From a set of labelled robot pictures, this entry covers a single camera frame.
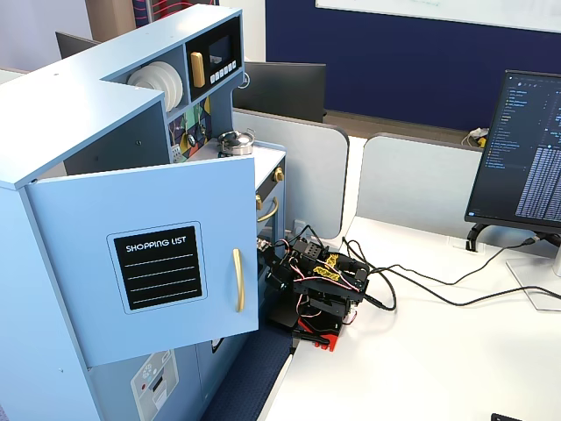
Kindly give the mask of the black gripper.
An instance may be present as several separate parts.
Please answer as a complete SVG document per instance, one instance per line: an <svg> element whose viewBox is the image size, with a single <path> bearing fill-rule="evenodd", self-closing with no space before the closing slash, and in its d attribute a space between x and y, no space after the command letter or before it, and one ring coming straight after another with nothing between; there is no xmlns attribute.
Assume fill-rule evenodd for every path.
<svg viewBox="0 0 561 421"><path fill-rule="evenodd" d="M277 290L292 289L294 281L302 279L302 272L298 268L300 254L285 253L282 257L276 252L262 252L261 259L268 267L266 283Z"/></svg>

